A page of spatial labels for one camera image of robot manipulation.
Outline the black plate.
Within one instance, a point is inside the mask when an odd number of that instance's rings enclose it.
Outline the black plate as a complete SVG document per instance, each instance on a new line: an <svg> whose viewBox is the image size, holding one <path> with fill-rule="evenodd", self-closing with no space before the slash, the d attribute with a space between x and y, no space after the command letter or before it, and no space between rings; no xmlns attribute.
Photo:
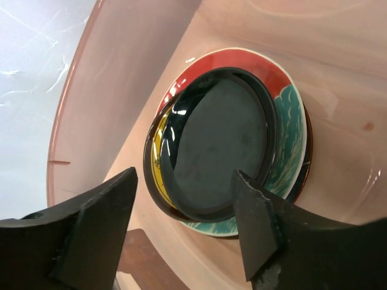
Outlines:
<svg viewBox="0 0 387 290"><path fill-rule="evenodd" d="M232 175L263 185L273 167L278 118L266 86L236 67L212 69L178 93L163 131L160 170L173 204L195 222L233 216Z"/></svg>

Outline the blue-green glazed plate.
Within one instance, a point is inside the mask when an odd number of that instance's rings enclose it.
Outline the blue-green glazed plate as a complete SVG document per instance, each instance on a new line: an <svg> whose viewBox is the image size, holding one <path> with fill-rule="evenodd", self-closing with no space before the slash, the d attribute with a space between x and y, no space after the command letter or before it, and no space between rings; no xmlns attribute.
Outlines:
<svg viewBox="0 0 387 290"><path fill-rule="evenodd" d="M300 196L305 186L305 183L307 181L308 174L310 171L310 167L311 167L311 162L313 159L313 128L312 128L310 116L308 114L306 107L304 107L304 111L305 111L306 123L307 123L307 145L306 145L304 160L303 160L298 178L292 190L286 197L286 200L292 203L296 202L296 200Z"/></svg>

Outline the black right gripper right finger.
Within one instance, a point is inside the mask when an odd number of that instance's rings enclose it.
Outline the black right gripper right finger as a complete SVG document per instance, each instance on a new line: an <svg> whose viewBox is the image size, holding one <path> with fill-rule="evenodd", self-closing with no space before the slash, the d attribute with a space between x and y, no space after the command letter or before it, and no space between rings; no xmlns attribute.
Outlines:
<svg viewBox="0 0 387 290"><path fill-rule="evenodd" d="M298 207L240 170L234 212L253 289L385 289L386 219L351 225Z"/></svg>

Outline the yellow patterned plate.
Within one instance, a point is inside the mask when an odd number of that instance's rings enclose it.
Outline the yellow patterned plate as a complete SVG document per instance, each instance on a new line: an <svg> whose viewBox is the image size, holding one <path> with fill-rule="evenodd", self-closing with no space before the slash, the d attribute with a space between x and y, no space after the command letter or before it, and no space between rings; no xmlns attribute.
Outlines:
<svg viewBox="0 0 387 290"><path fill-rule="evenodd" d="M168 216L188 222L189 218L177 210L169 200L163 186L160 172L160 144L166 117L171 111L174 99L160 107L146 137L143 151L143 173L148 192L157 207Z"/></svg>

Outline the red plate with teal flower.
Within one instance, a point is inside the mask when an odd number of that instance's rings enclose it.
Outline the red plate with teal flower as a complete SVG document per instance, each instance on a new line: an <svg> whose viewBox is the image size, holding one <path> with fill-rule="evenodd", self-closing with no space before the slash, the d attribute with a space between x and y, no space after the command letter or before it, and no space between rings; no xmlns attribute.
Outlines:
<svg viewBox="0 0 387 290"><path fill-rule="evenodd" d="M292 190L305 156L307 123L304 105L289 74L270 58L243 48L225 48L208 53L191 63L171 84L164 103L174 99L198 76L212 69L236 67L256 76L268 89L278 118L278 139L273 167L262 185L281 198ZM219 222L180 221L185 227L214 237L238 234L235 217Z"/></svg>

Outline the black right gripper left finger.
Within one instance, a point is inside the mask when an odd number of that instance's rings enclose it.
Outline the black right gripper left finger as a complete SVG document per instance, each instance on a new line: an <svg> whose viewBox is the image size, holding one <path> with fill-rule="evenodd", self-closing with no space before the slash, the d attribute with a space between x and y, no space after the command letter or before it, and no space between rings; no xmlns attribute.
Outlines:
<svg viewBox="0 0 387 290"><path fill-rule="evenodd" d="M2 289L112 289L134 205L130 167L22 219L1 221Z"/></svg>

